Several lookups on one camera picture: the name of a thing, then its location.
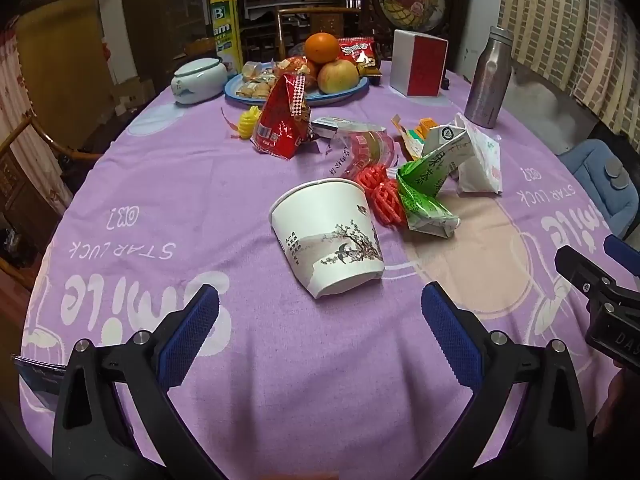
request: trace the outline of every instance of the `metal screw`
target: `metal screw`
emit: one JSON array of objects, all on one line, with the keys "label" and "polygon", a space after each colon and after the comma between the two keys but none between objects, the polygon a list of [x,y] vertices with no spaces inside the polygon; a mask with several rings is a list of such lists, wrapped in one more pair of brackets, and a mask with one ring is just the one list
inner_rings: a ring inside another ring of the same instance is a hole
[{"label": "metal screw", "polygon": [[84,352],[87,348],[89,348],[88,339],[81,339],[76,343],[76,352]]},{"label": "metal screw", "polygon": [[133,342],[136,345],[143,345],[144,343],[149,341],[150,337],[151,337],[151,332],[149,332],[149,330],[140,330],[139,332],[136,332],[133,335]]},{"label": "metal screw", "polygon": [[491,341],[497,345],[504,345],[507,342],[507,336],[504,332],[496,330],[495,332],[491,332]]},{"label": "metal screw", "polygon": [[560,341],[559,339],[554,339],[551,342],[551,348],[553,348],[559,354],[561,354],[562,352],[564,352],[566,350],[565,344],[562,341]]}]

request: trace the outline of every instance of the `table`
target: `table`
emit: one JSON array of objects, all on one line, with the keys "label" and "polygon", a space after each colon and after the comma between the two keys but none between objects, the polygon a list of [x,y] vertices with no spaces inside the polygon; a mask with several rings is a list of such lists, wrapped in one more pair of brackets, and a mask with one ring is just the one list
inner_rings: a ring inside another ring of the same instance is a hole
[{"label": "table", "polygon": [[[380,87],[312,114],[393,132],[395,114],[409,126],[427,116],[445,123],[465,105],[468,83],[454,74],[446,99],[424,105],[389,89],[384,69]],[[594,415],[615,369],[582,339],[586,300],[556,273],[556,248],[570,244],[621,286],[634,288],[634,280],[604,254],[610,231],[587,194],[513,116],[502,110],[487,131],[500,142],[501,197],[458,197],[447,182],[439,197],[462,218],[454,238],[377,225],[382,280],[314,301],[290,272],[267,214],[281,193],[328,176],[330,162],[316,143],[289,162],[259,155],[230,136],[221,108],[232,121],[245,109],[223,97],[181,107],[165,89],[98,161],[47,250],[24,356],[66,363],[79,338],[116,344],[153,330],[210,283],[220,316],[169,396],[230,479],[336,470],[344,480],[409,479],[470,399],[420,313],[423,286],[438,280],[488,330],[539,346],[562,338]],[[26,427],[50,452],[53,414],[24,385],[20,394]],[[142,452],[157,460],[122,396]]]}]

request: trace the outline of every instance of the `barcode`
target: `barcode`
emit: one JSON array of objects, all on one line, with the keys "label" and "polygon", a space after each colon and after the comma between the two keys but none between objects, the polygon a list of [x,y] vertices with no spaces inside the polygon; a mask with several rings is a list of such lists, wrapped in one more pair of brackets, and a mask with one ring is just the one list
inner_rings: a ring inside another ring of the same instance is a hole
[{"label": "barcode", "polygon": [[271,128],[268,128],[263,124],[258,123],[255,125],[255,133],[258,135],[258,137],[264,137],[265,139],[269,139]]}]

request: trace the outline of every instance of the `patterned curtain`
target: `patterned curtain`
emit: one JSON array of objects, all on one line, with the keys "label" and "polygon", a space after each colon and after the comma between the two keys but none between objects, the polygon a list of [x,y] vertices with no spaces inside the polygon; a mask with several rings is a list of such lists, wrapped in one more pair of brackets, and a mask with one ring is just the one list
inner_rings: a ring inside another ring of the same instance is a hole
[{"label": "patterned curtain", "polygon": [[589,108],[640,152],[640,34],[619,0],[501,0],[513,58]]},{"label": "patterned curtain", "polygon": [[[0,142],[31,110],[31,101],[20,71],[18,49],[12,28],[0,33]],[[60,214],[73,196],[60,179],[60,166],[34,129],[29,126],[11,144],[20,167],[44,199]]]}]

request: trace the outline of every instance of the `stainless steel bottle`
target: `stainless steel bottle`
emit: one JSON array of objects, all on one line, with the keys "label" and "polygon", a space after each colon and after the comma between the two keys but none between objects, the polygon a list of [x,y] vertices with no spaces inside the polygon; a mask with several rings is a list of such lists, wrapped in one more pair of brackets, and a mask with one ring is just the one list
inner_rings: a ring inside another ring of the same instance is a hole
[{"label": "stainless steel bottle", "polygon": [[511,77],[513,33],[492,27],[489,40],[478,58],[465,117],[479,126],[493,128]]}]

